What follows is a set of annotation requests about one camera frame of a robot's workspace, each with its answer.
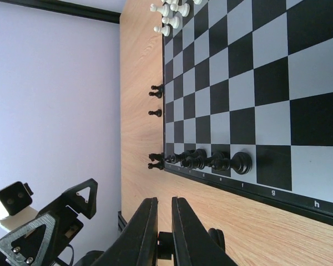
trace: black pawn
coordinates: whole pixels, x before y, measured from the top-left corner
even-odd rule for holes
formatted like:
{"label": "black pawn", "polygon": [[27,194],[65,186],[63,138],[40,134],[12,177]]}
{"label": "black pawn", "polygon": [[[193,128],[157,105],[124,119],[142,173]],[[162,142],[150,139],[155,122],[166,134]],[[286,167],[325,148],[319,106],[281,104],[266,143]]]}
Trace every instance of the black pawn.
{"label": "black pawn", "polygon": [[164,153],[162,152],[160,154],[149,154],[148,157],[152,162],[154,162],[155,160],[162,162],[164,160]]}
{"label": "black pawn", "polygon": [[149,111],[148,115],[156,115],[157,117],[161,117],[162,116],[162,110],[158,109],[157,111]]}
{"label": "black pawn", "polygon": [[157,91],[156,93],[150,91],[149,92],[149,96],[155,96],[157,97],[158,99],[160,99],[162,96],[163,96],[163,93],[161,91]]}
{"label": "black pawn", "polygon": [[212,169],[216,171],[232,168],[238,175],[244,175],[251,170],[253,162],[249,154],[237,152],[231,160],[228,158],[215,159],[210,165]]}
{"label": "black pawn", "polygon": [[181,154],[173,154],[169,155],[167,158],[165,158],[165,161],[168,163],[175,164],[177,162],[181,162],[182,160],[186,159],[189,155],[194,153],[194,150],[184,151]]}
{"label": "black pawn", "polygon": [[185,160],[181,162],[181,166],[187,167],[190,169],[200,169],[202,170],[205,168],[205,166],[211,167],[211,162],[215,159],[224,159],[225,155],[222,152],[214,152],[211,157],[204,157],[204,156],[198,156],[196,158],[192,158],[191,156],[188,156]]}
{"label": "black pawn", "polygon": [[161,84],[161,85],[159,85],[159,86],[151,86],[150,87],[152,90],[158,90],[158,91],[160,91],[161,93],[163,93],[164,92],[164,86]]}
{"label": "black pawn", "polygon": [[153,169],[153,168],[158,168],[159,170],[163,170],[164,166],[162,162],[157,162],[157,163],[149,163],[148,164],[148,169]]}

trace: white square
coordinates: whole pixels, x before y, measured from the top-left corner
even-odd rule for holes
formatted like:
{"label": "white square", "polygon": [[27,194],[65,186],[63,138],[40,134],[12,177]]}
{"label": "white square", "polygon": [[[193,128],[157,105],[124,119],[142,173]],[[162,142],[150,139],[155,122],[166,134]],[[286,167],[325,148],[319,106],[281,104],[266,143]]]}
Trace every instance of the white square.
{"label": "white square", "polygon": [[209,31],[204,32],[199,38],[194,42],[195,49],[195,65],[201,63],[206,58],[210,57],[210,47],[209,47]]}
{"label": "white square", "polygon": [[165,124],[165,142],[174,143],[174,122]]}
{"label": "white square", "polygon": [[254,71],[250,70],[229,79],[229,110],[254,107]]}
{"label": "white square", "polygon": [[174,42],[171,41],[169,43],[167,43],[167,45],[165,46],[165,51],[164,51],[164,63],[167,64],[168,62],[170,62],[170,60],[172,60],[172,58],[174,57]]}
{"label": "white square", "polygon": [[235,42],[253,30],[251,0],[244,0],[227,14],[227,28],[228,44]]}
{"label": "white square", "polygon": [[246,152],[250,155],[252,167],[251,170],[245,175],[238,175],[233,169],[231,169],[231,178],[250,184],[256,184],[256,146],[231,144],[231,158],[233,158],[233,156],[240,151]]}
{"label": "white square", "polygon": [[[204,149],[206,151],[207,157],[211,156],[211,144],[196,144],[196,149]],[[197,169],[199,172],[212,173],[211,167],[205,167],[202,170]]]}
{"label": "white square", "polygon": [[292,146],[291,170],[293,193],[333,202],[333,147]]}
{"label": "white square", "polygon": [[194,40],[194,18],[192,18],[183,28],[183,49],[193,43]]}
{"label": "white square", "polygon": [[225,1],[209,1],[209,28],[227,15],[227,3]]}
{"label": "white square", "polygon": [[184,143],[196,143],[196,120],[194,118],[184,120]]}
{"label": "white square", "polygon": [[174,153],[180,154],[184,152],[184,144],[183,143],[174,143]]}
{"label": "white square", "polygon": [[181,51],[173,60],[173,71],[174,71],[174,78],[181,75],[184,71],[183,66],[183,52]]}
{"label": "white square", "polygon": [[166,104],[170,103],[171,101],[174,101],[174,81],[173,80],[171,82],[167,83],[167,85],[165,85],[164,97],[165,97]]}
{"label": "white square", "polygon": [[183,90],[184,96],[195,92],[195,68],[191,68],[188,72],[184,73]]}
{"label": "white square", "polygon": [[174,101],[174,122],[184,119],[184,98]]}
{"label": "white square", "polygon": [[290,100],[333,92],[333,38],[289,56]]}
{"label": "white square", "polygon": [[228,48],[220,51],[209,59],[210,85],[220,83],[228,79]]}
{"label": "white square", "polygon": [[210,87],[195,92],[195,114],[196,117],[211,114]]}
{"label": "white square", "polygon": [[302,0],[286,0],[286,9],[293,7],[294,5],[300,3]]}
{"label": "white square", "polygon": [[254,68],[287,55],[287,18],[285,13],[253,32]]}
{"label": "white square", "polygon": [[230,144],[229,112],[211,115],[211,143]]}
{"label": "white square", "polygon": [[290,101],[255,107],[255,143],[291,145]]}

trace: white pawn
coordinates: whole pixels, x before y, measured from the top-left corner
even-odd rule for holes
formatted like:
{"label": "white pawn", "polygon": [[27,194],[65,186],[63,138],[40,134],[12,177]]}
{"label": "white pawn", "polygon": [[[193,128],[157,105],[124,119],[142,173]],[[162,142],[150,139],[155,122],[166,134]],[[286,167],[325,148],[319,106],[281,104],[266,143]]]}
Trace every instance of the white pawn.
{"label": "white pawn", "polygon": [[178,4],[179,0],[162,0],[162,3],[167,3],[167,4]]}
{"label": "white pawn", "polygon": [[170,34],[170,27],[168,25],[166,25],[165,27],[155,26],[154,31],[158,32],[158,33],[162,33],[164,36],[167,37]]}
{"label": "white pawn", "polygon": [[169,6],[166,4],[162,7],[157,7],[155,4],[150,5],[150,11],[156,12],[158,11],[160,14],[162,14],[163,17],[167,17],[169,15]]}
{"label": "white pawn", "polygon": [[187,3],[181,6],[178,6],[177,4],[171,4],[170,9],[175,12],[179,11],[183,17],[187,17],[190,12],[190,5]]}
{"label": "white pawn", "polygon": [[180,18],[174,17],[174,18],[162,18],[162,22],[164,24],[170,24],[174,29],[179,28],[180,25]]}

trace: wood grain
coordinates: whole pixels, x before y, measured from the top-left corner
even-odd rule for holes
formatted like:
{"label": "wood grain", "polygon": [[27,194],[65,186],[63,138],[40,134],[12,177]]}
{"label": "wood grain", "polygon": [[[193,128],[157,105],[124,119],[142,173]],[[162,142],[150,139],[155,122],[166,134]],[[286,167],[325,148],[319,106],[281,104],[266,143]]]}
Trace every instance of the wood grain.
{"label": "wood grain", "polygon": [[[185,197],[206,229],[220,228],[239,265],[333,265],[333,227],[159,170],[148,154],[162,152],[163,119],[149,116],[162,100],[148,96],[162,82],[159,0],[127,0],[120,19],[122,214],[158,197],[159,230],[171,230],[171,198]],[[171,265],[171,262],[159,262]]]}

